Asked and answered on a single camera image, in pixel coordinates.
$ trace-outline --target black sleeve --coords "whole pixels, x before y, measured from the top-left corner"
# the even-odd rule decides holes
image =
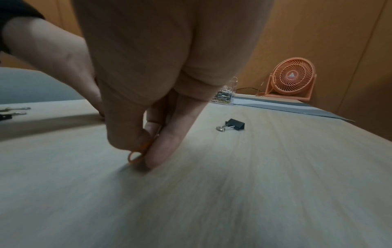
[[[44,16],[40,12],[22,0],[0,0],[0,51],[9,54],[9,49],[3,42],[3,28],[9,20],[18,16],[44,19]]]

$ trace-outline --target orange rubber band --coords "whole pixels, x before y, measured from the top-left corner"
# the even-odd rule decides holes
[[[133,164],[133,163],[137,163],[137,162],[141,161],[141,160],[144,158],[144,155],[147,153],[147,150],[148,150],[148,148],[149,148],[151,145],[152,145],[152,142],[146,143],[146,144],[142,145],[139,149],[137,149],[137,150],[131,152],[131,153],[128,155],[128,162],[129,162],[130,164]],[[135,152],[140,152],[141,155],[140,155],[139,157],[135,158],[134,160],[131,160],[131,156],[132,156],[132,154],[135,153]]]

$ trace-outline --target black binder clip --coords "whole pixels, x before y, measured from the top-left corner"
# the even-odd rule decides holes
[[[232,128],[234,130],[244,130],[245,129],[245,123],[234,120],[234,119],[230,119],[228,121],[225,122],[225,125],[221,126],[221,127],[216,127],[216,130],[220,131],[220,132],[224,132],[226,131],[226,128]]]

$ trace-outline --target fan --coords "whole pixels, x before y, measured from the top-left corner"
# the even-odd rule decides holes
[[[270,74],[264,96],[309,101],[316,76],[312,62],[289,58]]]

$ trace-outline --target gray chair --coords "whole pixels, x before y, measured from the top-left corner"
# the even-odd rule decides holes
[[[0,67],[0,104],[80,99],[74,89],[40,71]]]

